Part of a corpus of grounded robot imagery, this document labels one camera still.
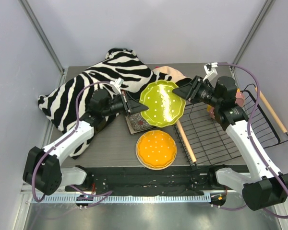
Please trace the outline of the black square plate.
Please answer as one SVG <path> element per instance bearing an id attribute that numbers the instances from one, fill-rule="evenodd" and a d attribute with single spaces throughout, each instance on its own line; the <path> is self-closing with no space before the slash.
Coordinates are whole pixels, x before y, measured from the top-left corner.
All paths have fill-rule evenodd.
<path id="1" fill-rule="evenodd" d="M 131 135 L 155 128 L 155 126 L 148 124 L 148 122 L 141 116 L 141 113 L 125 116 L 125 119 Z"/>

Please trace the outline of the green dotted plate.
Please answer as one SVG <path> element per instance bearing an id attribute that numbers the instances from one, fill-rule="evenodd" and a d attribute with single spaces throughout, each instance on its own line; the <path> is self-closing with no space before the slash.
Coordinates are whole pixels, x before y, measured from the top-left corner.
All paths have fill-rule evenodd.
<path id="1" fill-rule="evenodd" d="M 141 92 L 140 103 L 148 107 L 141 116 L 149 125 L 171 126 L 183 116 L 186 101 L 172 92 L 176 88 L 178 85 L 174 82 L 158 80 Z"/>

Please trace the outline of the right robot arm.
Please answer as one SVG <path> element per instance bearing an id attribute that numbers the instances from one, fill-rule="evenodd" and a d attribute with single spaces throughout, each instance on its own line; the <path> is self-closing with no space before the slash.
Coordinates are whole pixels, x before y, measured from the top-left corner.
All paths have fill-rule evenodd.
<path id="1" fill-rule="evenodd" d="M 237 90 L 233 78 L 222 76 L 215 87 L 196 77 L 172 92 L 192 104 L 212 106 L 215 120 L 235 143 L 248 167 L 249 177 L 224 165 L 215 167 L 207 177 L 209 187 L 219 189 L 224 185 L 235 190 L 253 211 L 284 203 L 288 199 L 288 173 L 282 173 L 258 141 L 251 118 L 236 103 Z"/>

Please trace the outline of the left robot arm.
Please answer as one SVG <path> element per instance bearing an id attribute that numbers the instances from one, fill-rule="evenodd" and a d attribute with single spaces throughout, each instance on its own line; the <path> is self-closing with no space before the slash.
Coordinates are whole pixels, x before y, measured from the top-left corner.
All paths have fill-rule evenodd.
<path id="1" fill-rule="evenodd" d="M 76 186 L 88 191 L 93 176 L 82 166 L 62 168 L 65 159 L 81 144 L 94 137 L 106 126 L 106 117 L 116 114 L 133 115 L 148 107 L 133 99 L 128 92 L 111 97 L 105 89 L 93 93 L 85 113 L 68 132 L 53 143 L 30 149 L 24 168 L 23 180 L 33 191 L 49 196 L 60 187 Z"/>

